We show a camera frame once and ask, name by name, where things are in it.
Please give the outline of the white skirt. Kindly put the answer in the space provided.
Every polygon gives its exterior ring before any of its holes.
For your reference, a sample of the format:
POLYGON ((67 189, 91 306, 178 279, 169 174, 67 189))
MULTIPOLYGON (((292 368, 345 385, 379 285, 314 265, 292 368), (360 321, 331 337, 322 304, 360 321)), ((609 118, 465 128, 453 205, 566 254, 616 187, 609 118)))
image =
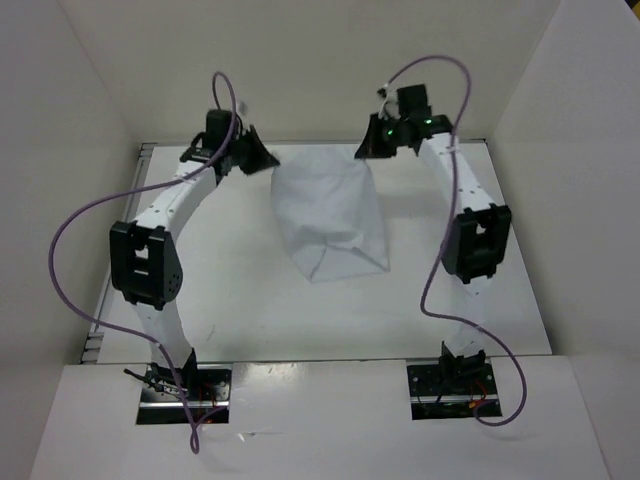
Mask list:
POLYGON ((311 283, 386 273, 386 225, 369 165, 343 147, 307 147, 276 167, 271 208, 311 283))

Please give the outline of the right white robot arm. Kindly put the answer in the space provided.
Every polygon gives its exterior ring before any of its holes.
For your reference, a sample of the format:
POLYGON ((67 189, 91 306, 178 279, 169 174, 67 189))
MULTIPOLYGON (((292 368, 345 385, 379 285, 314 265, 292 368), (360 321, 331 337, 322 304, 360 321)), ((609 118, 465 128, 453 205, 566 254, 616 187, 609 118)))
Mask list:
POLYGON ((445 231, 420 298, 420 310, 434 319, 452 320, 463 333, 478 333, 504 342, 481 325, 483 296, 506 253, 512 213, 479 185, 459 150, 454 126, 445 115, 373 113, 357 159, 389 159, 401 148, 413 150, 432 171, 448 201, 445 231), (427 297, 439 267, 464 294, 466 314, 429 310, 427 297))

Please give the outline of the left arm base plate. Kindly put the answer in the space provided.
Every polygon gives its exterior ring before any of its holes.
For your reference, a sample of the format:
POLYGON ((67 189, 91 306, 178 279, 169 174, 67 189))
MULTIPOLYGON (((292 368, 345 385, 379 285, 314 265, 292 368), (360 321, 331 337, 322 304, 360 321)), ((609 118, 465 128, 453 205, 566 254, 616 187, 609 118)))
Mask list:
MULTIPOLYGON (((144 375, 125 369, 125 373, 142 383, 137 425, 187 424, 188 419, 172 383, 153 378, 147 366, 144 375)), ((227 424, 230 414, 232 366, 230 364, 199 364, 199 383, 190 391, 183 389, 193 419, 203 424, 227 424)))

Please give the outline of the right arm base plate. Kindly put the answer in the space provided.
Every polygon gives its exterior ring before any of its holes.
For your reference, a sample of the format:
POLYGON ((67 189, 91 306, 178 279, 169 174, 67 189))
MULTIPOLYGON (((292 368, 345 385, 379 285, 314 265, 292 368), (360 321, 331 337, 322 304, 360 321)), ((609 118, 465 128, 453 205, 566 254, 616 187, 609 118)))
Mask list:
POLYGON ((414 421, 502 416, 493 368, 486 361, 478 373, 445 380, 435 359, 406 365, 411 415, 414 421))

